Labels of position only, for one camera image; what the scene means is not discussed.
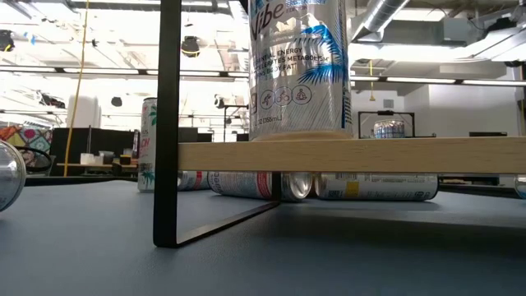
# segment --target wooden board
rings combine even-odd
[[[188,143],[179,169],[526,173],[526,137]]]

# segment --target colorful fabric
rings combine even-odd
[[[5,127],[0,128],[0,140],[14,146],[35,148],[49,153],[53,131],[32,127]],[[37,159],[31,151],[22,151],[25,164],[35,166]]]

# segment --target black partition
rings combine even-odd
[[[55,155],[55,161],[51,170],[52,176],[62,176],[63,167],[56,164],[64,163],[66,157],[66,145],[69,128],[53,129],[50,155]],[[99,151],[112,151],[115,155],[121,155],[126,148],[133,148],[133,132],[114,131],[100,128],[73,128],[72,143],[70,145],[69,163],[79,164],[81,153],[98,155]],[[84,173],[82,168],[68,168],[68,175],[79,175]]]

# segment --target can lid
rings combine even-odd
[[[287,175],[287,178],[284,178],[284,185],[288,187],[290,193],[292,193],[297,199],[303,199],[307,197],[307,195],[311,191],[312,174],[287,173]]]

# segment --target black metal frame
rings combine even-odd
[[[395,114],[409,115],[411,116],[411,125],[413,126],[413,136],[416,136],[416,130],[414,125],[414,112],[395,112],[395,111],[358,111],[358,139],[362,139],[362,114],[378,114],[380,116],[393,116]]]
[[[178,237],[179,54],[181,51],[181,1],[161,1],[159,77],[157,102],[157,147],[155,160],[154,244],[181,247],[248,220],[279,205],[281,173],[272,173],[272,201]]]

